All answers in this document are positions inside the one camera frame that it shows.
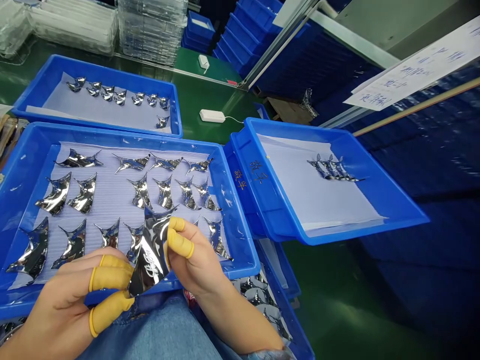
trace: stacked blue bins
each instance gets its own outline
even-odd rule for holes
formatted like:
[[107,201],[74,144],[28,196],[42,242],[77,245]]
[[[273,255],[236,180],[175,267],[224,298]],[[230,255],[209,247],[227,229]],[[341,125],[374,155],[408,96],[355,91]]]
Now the stacked blue bins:
[[206,54],[214,34],[215,29],[208,18],[189,11],[188,24],[181,39],[181,46],[182,48]]
[[282,29],[273,24],[281,8],[278,0],[240,0],[214,56],[232,63],[244,78]]

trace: blue plastic bin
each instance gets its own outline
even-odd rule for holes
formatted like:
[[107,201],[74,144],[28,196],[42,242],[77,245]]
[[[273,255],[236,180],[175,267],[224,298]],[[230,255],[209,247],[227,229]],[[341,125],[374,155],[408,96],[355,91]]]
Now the blue plastic bin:
[[158,131],[133,127],[135,126],[135,119],[131,120],[132,127],[125,127],[95,121],[28,112],[28,105],[35,107],[43,106],[61,80],[63,72],[74,78],[86,76],[87,81],[89,79],[95,79],[95,81],[100,81],[103,84],[114,84],[115,86],[133,92],[144,92],[147,94],[158,93],[160,96],[169,97],[170,126],[172,133],[162,133],[162,135],[174,138],[183,137],[184,132],[182,129],[182,119],[180,117],[179,96],[177,94],[177,87],[174,84],[60,55],[50,56],[35,78],[30,82],[17,101],[15,101],[11,112],[17,117],[27,119],[30,122],[41,121],[66,125],[89,126],[100,129],[126,130],[134,133],[159,134]]
[[[7,291],[5,289],[8,289],[16,274],[6,273],[5,269],[20,257],[27,246],[28,239],[19,231],[19,227],[31,229],[38,211],[43,211],[35,206],[35,200],[42,198],[48,187],[45,177],[52,171],[53,160],[56,160],[60,151],[60,141],[211,154],[215,160],[208,170],[215,186],[210,188],[210,192],[222,190],[217,201],[224,209],[223,228],[234,258],[233,262],[222,262],[223,271],[229,279],[256,275],[260,271],[257,251],[222,146],[159,135],[139,136],[127,131],[37,122],[27,126],[2,171],[4,179],[0,184],[0,202],[8,206],[4,206],[0,214],[0,289],[3,289],[0,290],[0,319],[28,315],[43,287],[33,284]],[[180,282],[172,273],[146,294],[180,288]],[[91,293],[86,298],[86,304],[97,304],[110,294],[112,291],[109,290]]]
[[282,30],[280,26],[273,25],[271,22],[268,24],[257,23],[253,15],[250,15],[240,3],[236,4],[233,14],[259,42],[272,42]]
[[187,48],[187,49],[191,49],[191,50],[195,50],[199,53],[203,53],[203,54],[206,54],[208,49],[209,49],[209,46],[210,46],[210,43],[208,44],[204,44],[202,42],[199,42],[199,41],[196,41],[192,38],[190,38],[190,33],[185,30],[185,32],[183,33],[183,37],[182,37],[182,42],[183,42],[183,47],[184,48]]
[[265,29],[271,29],[273,21],[277,13],[282,8],[282,3],[278,0],[270,0],[267,6],[258,0],[244,0],[240,2],[240,6],[248,13],[255,22]]
[[309,340],[302,329],[302,326],[295,315],[292,306],[290,305],[289,299],[287,298],[284,290],[280,286],[280,283],[275,276],[275,273],[270,267],[268,259],[265,257],[263,251],[261,250],[260,244],[255,244],[257,246],[258,258],[265,269],[266,280],[268,285],[273,292],[276,303],[281,310],[281,315],[285,324],[290,331],[293,341],[288,345],[291,352],[295,355],[298,360],[313,360],[315,359],[314,351],[310,346]]
[[[206,24],[206,27],[195,22],[204,23]],[[212,22],[207,17],[202,16],[194,11],[188,12],[188,23],[186,26],[192,33],[208,40],[211,40],[215,34],[215,29],[212,25]]]
[[242,42],[229,30],[225,28],[223,33],[223,40],[227,42],[230,49],[235,53],[236,57],[240,60],[242,65],[250,64],[253,61],[257,62],[260,56],[254,55]]
[[[247,118],[244,125],[245,127],[236,136],[238,148],[234,148],[234,151],[243,169],[248,169],[248,164],[254,161],[262,160],[262,170],[267,176],[262,183],[253,181],[250,171],[245,171],[243,175],[252,189],[259,212],[264,218],[265,232],[269,239],[278,242],[297,239],[307,245],[319,245],[406,228],[429,221],[424,212],[350,132],[252,117]],[[387,218],[383,221],[325,227],[318,230],[317,236],[307,236],[257,134],[330,143],[334,153],[342,154],[348,158],[349,163],[355,164],[355,175],[358,178],[367,178],[365,181],[357,182],[356,185],[378,213]]]
[[185,28],[185,31],[183,32],[183,37],[185,37],[185,35],[188,36],[189,39],[195,41],[196,43],[202,45],[202,46],[206,46],[207,49],[208,47],[210,46],[210,43],[212,42],[212,38],[206,38],[206,37],[203,37],[203,36],[200,36],[200,35],[197,35],[196,33],[194,33],[192,31],[191,28],[189,28],[188,26]]
[[218,42],[216,44],[215,51],[216,51],[216,54],[218,55],[218,58],[220,60],[223,60],[227,63],[231,63],[230,59],[227,57],[227,55],[225,55],[224,50],[222,49],[222,47],[220,46],[220,44]]

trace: shiny metal part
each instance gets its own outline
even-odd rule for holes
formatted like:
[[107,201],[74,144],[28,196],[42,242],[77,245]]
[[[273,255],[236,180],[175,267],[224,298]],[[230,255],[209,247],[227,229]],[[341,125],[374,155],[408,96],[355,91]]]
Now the shiny metal part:
[[163,129],[167,126],[167,124],[169,123],[169,120],[170,120],[170,115],[167,116],[167,117],[160,117],[160,116],[156,116],[157,119],[158,119],[158,124],[156,124],[156,128],[157,129]]
[[102,229],[95,223],[93,225],[95,225],[101,232],[100,248],[105,248],[107,246],[114,249],[119,248],[120,218],[118,218],[117,221],[115,221],[115,223],[107,229]]
[[47,250],[49,248],[49,218],[45,217],[43,221],[32,231],[25,231],[20,228],[28,236],[28,245],[20,256],[20,258],[11,263],[6,269],[7,273],[17,272],[28,274],[33,283],[44,268],[45,259],[47,258]]
[[163,110],[168,110],[170,108],[170,98],[169,97],[159,97],[158,103]]
[[163,213],[145,206],[145,221],[135,269],[128,285],[131,297],[136,297],[162,281],[170,272],[168,229],[176,207]]
[[72,177],[72,172],[69,172],[62,178],[57,180],[52,180],[47,177],[46,179],[51,184],[51,193],[35,202],[35,205],[41,209],[48,211],[51,215],[58,215],[65,205],[65,200],[67,199],[67,194],[70,187],[70,179]]
[[275,308],[279,309],[279,306],[275,302],[274,298],[270,295],[269,288],[260,288],[260,290],[263,292],[263,295],[265,296],[266,303],[268,305],[271,305]]
[[195,185],[192,184],[198,192],[200,193],[200,198],[201,198],[201,204],[204,208],[207,208],[208,210],[211,211],[222,211],[220,207],[215,205],[214,201],[212,200],[212,196],[210,195],[209,192],[209,178],[206,178],[205,183],[202,185]]
[[73,199],[68,200],[67,204],[78,210],[82,214],[88,214],[92,209],[95,194],[95,184],[97,181],[97,173],[87,180],[77,180],[73,178],[80,186],[80,193]]
[[145,93],[144,92],[137,92],[136,96],[131,97],[133,103],[136,106],[142,105],[142,103],[144,102],[144,98],[145,98]]
[[66,84],[74,93],[78,93],[80,90],[82,90],[82,87],[76,83],[72,84],[71,82],[67,81]]
[[108,101],[108,102],[111,102],[112,99],[114,98],[113,92],[104,93],[103,91],[101,91],[100,95],[103,98],[103,100]]
[[71,148],[70,154],[66,160],[62,162],[56,162],[54,160],[53,162],[66,168],[89,168],[94,166],[102,166],[104,163],[97,160],[97,155],[100,153],[100,151],[93,156],[83,156]]
[[131,203],[140,209],[143,209],[145,205],[148,208],[152,208],[149,198],[149,190],[147,188],[147,174],[148,172],[146,172],[138,181],[127,179],[127,181],[135,188],[135,197],[132,199]]
[[139,227],[130,227],[126,223],[123,223],[123,225],[130,230],[131,235],[130,249],[125,255],[128,261],[136,264],[137,259],[139,258],[140,242],[142,241],[142,234],[144,233],[144,225],[142,224]]
[[210,221],[206,217],[203,217],[208,224],[208,228],[210,230],[210,242],[213,246],[213,250],[220,255],[222,258],[225,258],[227,260],[233,261],[233,257],[230,257],[230,255],[227,253],[227,250],[225,249],[224,242],[222,240],[222,232],[221,232],[221,226],[222,226],[222,219],[220,221]]
[[93,96],[94,98],[96,98],[98,95],[100,95],[100,90],[97,90],[97,89],[94,89],[94,88],[90,88],[90,87],[87,87],[86,90],[88,91],[88,93]]
[[150,153],[153,156],[153,159],[155,160],[155,163],[151,166],[151,168],[148,170],[152,170],[155,168],[165,168],[167,170],[173,171],[177,168],[177,166],[180,164],[180,162],[184,159],[183,157],[176,159],[176,160],[165,160],[162,159],[161,157],[155,156],[153,153]]
[[102,86],[106,94],[113,94],[115,92],[115,86]]
[[197,206],[195,203],[195,199],[192,196],[192,179],[194,177],[192,176],[191,179],[187,182],[181,182],[175,179],[175,181],[180,185],[181,188],[181,202],[183,205],[185,205],[187,208],[191,210],[200,210],[201,207]]
[[92,89],[100,90],[102,88],[101,81],[89,82],[89,84],[92,87]]
[[184,159],[188,163],[188,171],[186,172],[185,176],[187,176],[192,171],[206,172],[213,159],[214,158],[212,157],[206,161],[201,162],[190,162]]
[[262,283],[262,284],[264,284],[264,285],[267,285],[267,286],[269,285],[269,283],[267,282],[267,280],[262,276],[262,272],[259,272],[258,275],[255,276],[255,279],[256,279],[258,282],[260,282],[260,283]]
[[257,286],[253,283],[252,279],[250,277],[247,278],[245,282],[240,283],[240,294],[245,295],[245,293],[253,288],[256,288]]
[[148,154],[145,157],[138,158],[138,159],[127,159],[127,158],[120,157],[120,156],[117,156],[117,155],[115,155],[115,156],[120,161],[120,166],[115,171],[115,174],[122,171],[122,170],[125,170],[125,169],[143,170],[145,168],[145,165],[147,165],[147,163],[150,160],[150,154]]
[[81,258],[85,253],[85,235],[87,232],[87,219],[84,219],[81,224],[73,231],[66,231],[59,226],[65,233],[68,244],[63,254],[54,261],[51,266],[52,269],[58,269],[65,263]]
[[150,105],[152,108],[157,106],[157,99],[159,96],[157,94],[151,94],[148,99],[146,100],[148,102],[148,105]]
[[174,206],[174,202],[172,201],[172,192],[171,192],[171,183],[172,183],[172,175],[165,180],[165,181],[158,181],[153,179],[158,185],[160,189],[160,195],[158,196],[158,203],[164,207],[165,209],[170,210]]

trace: clear plastic packaging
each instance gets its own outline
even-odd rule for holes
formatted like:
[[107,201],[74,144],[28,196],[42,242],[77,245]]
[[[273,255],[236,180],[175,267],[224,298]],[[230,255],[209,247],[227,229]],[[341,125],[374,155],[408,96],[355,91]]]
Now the clear plastic packaging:
[[125,55],[173,66],[187,26],[187,0],[118,0]]
[[0,0],[0,58],[12,59],[32,32],[28,6]]
[[30,9],[30,19],[42,39],[113,55],[117,13],[111,6],[90,0],[47,0]]

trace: finger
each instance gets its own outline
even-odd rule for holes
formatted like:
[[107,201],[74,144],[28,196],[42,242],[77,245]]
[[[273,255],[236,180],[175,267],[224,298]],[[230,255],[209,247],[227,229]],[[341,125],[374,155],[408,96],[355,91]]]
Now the finger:
[[122,312],[134,304],[135,298],[129,298],[127,291],[117,291],[90,310],[90,333],[96,338],[108,328]]
[[113,255],[95,255],[82,261],[67,262],[58,269],[57,274],[73,273],[97,267],[122,268],[133,271],[133,267],[121,258]]
[[84,255],[82,257],[79,257],[78,259],[73,260],[72,263],[81,262],[83,260],[93,258],[97,255],[112,255],[123,260],[125,263],[129,263],[129,260],[127,259],[124,253],[122,253],[120,250],[113,248],[111,246],[105,246],[95,251],[92,251],[87,255]]
[[168,229],[168,246],[178,255],[190,259],[194,253],[194,243],[178,234],[174,229]]
[[89,292],[100,289],[125,290],[132,271],[121,267],[94,267],[56,275],[43,288],[56,297],[59,308],[67,308]]

